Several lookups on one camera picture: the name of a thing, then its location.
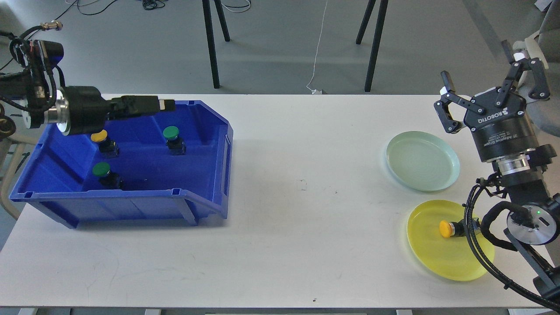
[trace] black table leg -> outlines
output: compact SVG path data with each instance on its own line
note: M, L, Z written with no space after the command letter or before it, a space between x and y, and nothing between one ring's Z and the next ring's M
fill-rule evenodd
M220 26L222 26L223 39L230 41L230 32L227 31L226 18L223 15L222 0L214 0L214 3L216 4L216 11L218 11Z
M212 16L210 15L210 0L202 0L204 11L204 24L206 26L206 39L208 41L208 54L210 55L210 68L212 69L212 81L214 89L220 88L220 77L218 76L218 62L216 61L216 46L214 45L214 31L212 30Z
M377 53L379 52L379 44L381 43L381 33L383 32L383 24L385 23L385 14L387 13L387 4L389 0L381 0L379 3L379 14L377 15L377 24L375 25L374 44L371 46L370 64L367 66L366 85L364 91L371 91L371 83L374 80L375 63L377 62Z
M360 45L362 43L363 33L366 31L367 23L370 21L371 12L374 10L375 0L370 0L367 3L366 12L363 14L362 25L360 25L360 30L358 31L358 37L356 37L356 44Z

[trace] blue storage bin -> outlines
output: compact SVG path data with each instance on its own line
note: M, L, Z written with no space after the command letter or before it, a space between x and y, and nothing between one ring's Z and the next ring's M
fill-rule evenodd
M233 130L201 101L176 101L176 111L109 121L118 157L105 159L90 135L63 136L49 125L30 156L10 199L28 202L69 228L80 222L227 218ZM185 155L171 155L163 129L177 126ZM107 189L91 169L101 161L124 181Z

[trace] gray floor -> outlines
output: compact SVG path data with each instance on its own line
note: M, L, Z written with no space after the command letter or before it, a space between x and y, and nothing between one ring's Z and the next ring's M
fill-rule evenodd
M222 0L230 5L243 0ZM109 0L87 6L96 12ZM362 45L354 43L367 0L328 0L312 87L330 94L363 94L376 9ZM63 0L0 0L0 29L20 33L67 8ZM75 8L59 32L38 33L64 45L60 66L69 85L102 92L192 94L308 94L325 0L253 0L245 13L226 13L232 41L225 43L215 9L214 31L222 88L212 87L202 6L169 0L144 11L140 1L121 0L96 16ZM536 31L544 14L532 1L391 0L373 81L373 94L436 94L439 73L448 70L461 94L500 85L508 65L500 40L520 40ZM0 41L0 66L8 60ZM18 71L12 63L7 72ZM40 131L20 132L38 136ZM0 248L14 220L0 211ZM557 251L558 243L552 251ZM45 309L40 314L67 314ZM505 314L476 309L415 314ZM137 309L82 309L73 314L141 314ZM17 314L0 309L0 314ZM187 314L167 311L166 314Z

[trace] mark on table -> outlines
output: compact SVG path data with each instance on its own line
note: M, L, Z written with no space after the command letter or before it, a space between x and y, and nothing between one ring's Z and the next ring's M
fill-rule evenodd
M296 180L297 190L299 191L306 191L307 190L307 181L305 179L298 179Z

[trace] white table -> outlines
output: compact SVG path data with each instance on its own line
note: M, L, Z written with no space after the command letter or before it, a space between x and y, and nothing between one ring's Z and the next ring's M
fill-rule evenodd
M462 203L475 178L492 172L468 130L444 132L432 106L438 96L161 96L201 99L233 126L229 218L194 228L136 221L72 230L28 205L0 253L0 305L222 312L536 306L488 274L443 279L410 250L404 228L417 205ZM391 177L385 146L410 130L433 133L457 152L461 174L450 188L418 192ZM546 177L551 192L560 191L557 174L555 161ZM498 201L482 197L478 212ZM496 249L495 263L534 290L535 274L518 253Z

